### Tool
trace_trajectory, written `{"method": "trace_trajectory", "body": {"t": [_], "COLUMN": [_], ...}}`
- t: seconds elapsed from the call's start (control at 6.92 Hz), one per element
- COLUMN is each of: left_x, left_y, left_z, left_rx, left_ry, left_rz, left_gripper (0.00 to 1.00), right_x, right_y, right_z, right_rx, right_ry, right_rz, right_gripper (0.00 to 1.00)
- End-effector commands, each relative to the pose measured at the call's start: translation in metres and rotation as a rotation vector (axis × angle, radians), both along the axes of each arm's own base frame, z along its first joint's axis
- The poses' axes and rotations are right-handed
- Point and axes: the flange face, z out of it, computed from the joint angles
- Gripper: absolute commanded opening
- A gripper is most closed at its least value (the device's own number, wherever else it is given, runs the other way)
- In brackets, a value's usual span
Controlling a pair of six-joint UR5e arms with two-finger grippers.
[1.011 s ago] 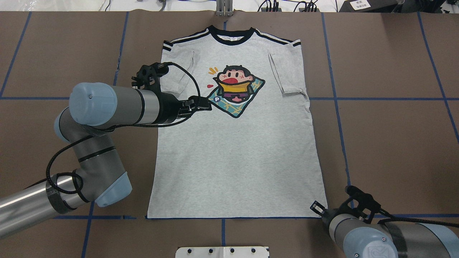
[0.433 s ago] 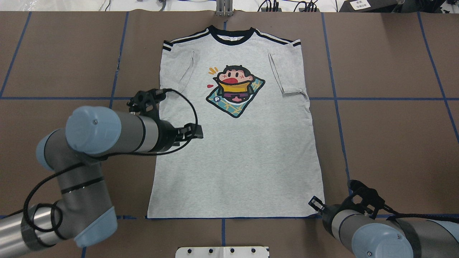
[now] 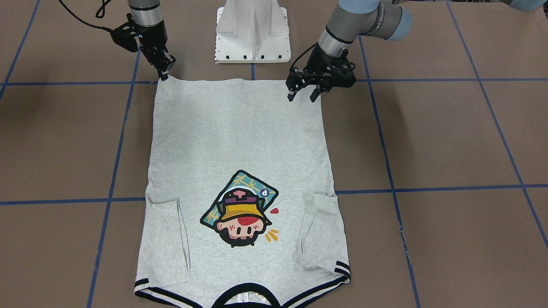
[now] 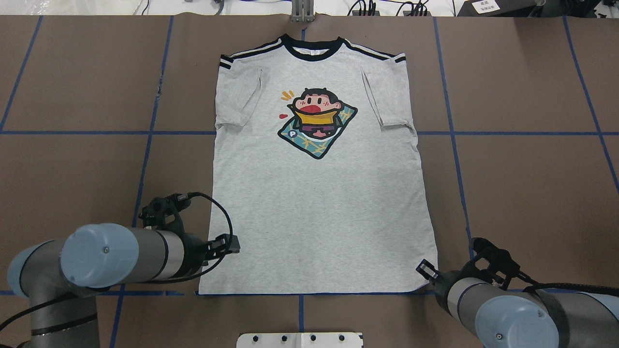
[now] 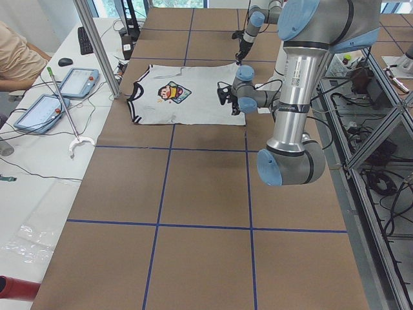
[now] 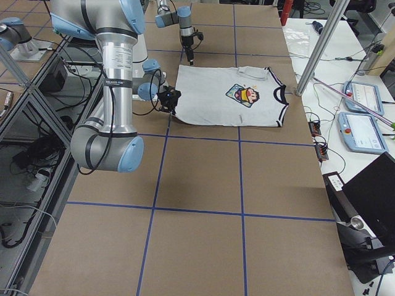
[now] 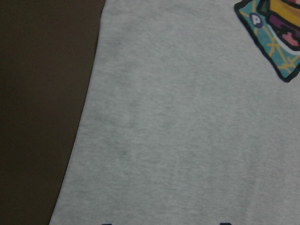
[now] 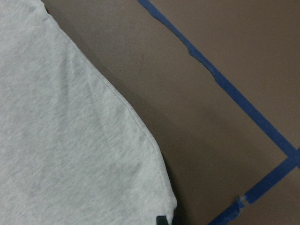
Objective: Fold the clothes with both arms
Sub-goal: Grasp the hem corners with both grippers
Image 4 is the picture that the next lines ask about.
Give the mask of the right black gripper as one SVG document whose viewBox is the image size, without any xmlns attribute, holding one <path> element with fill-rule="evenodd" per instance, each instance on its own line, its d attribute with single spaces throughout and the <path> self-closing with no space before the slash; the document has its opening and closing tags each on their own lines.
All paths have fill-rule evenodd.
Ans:
<svg viewBox="0 0 619 348">
<path fill-rule="evenodd" d="M 485 238 L 471 238 L 470 249 L 474 252 L 471 260 L 474 275 L 501 290 L 508 290 L 513 279 L 528 282 L 528 275 L 520 270 L 508 250 L 495 246 Z M 436 282 L 440 271 L 427 259 L 422 259 L 416 271 L 429 282 Z"/>
</svg>

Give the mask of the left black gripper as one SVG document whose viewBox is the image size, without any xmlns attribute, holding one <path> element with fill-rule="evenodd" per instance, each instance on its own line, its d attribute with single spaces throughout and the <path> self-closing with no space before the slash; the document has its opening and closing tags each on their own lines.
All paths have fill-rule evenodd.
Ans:
<svg viewBox="0 0 619 348">
<path fill-rule="evenodd" d="M 158 231 L 168 231 L 177 236 L 185 236 L 180 212 L 190 205 L 191 201 L 187 194 L 174 193 L 166 197 L 156 197 L 148 205 L 142 207 L 138 218 L 142 221 L 144 228 L 151 227 Z M 240 249 L 238 236 L 222 234 L 203 244 L 203 261 L 218 260 L 225 255 L 237 254 Z"/>
</svg>

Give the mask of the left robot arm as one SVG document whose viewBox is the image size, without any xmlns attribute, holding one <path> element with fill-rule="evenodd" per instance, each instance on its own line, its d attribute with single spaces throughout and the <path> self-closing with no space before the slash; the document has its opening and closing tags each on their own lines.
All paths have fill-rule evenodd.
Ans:
<svg viewBox="0 0 619 348">
<path fill-rule="evenodd" d="M 117 223 L 79 227 L 64 240 L 49 240 L 18 253 L 7 269 L 7 283 L 29 308 L 9 317 L 9 324 L 29 315 L 29 340 L 22 348 L 98 348 L 96 297 L 124 284 L 171 284 L 200 278 L 240 244 L 228 212 L 228 231 L 203 241 L 185 231 L 181 211 L 193 198 L 221 204 L 202 192 L 156 197 L 142 208 L 142 228 Z"/>
</svg>

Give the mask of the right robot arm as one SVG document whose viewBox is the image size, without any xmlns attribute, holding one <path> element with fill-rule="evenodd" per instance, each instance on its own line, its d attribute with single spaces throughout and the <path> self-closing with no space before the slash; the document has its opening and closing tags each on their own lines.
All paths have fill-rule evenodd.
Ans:
<svg viewBox="0 0 619 348">
<path fill-rule="evenodd" d="M 428 260 L 416 271 L 435 298 L 485 348 L 616 348 L 618 289 L 542 283 L 524 273 L 506 249 L 473 238 L 460 270 L 441 272 Z"/>
</svg>

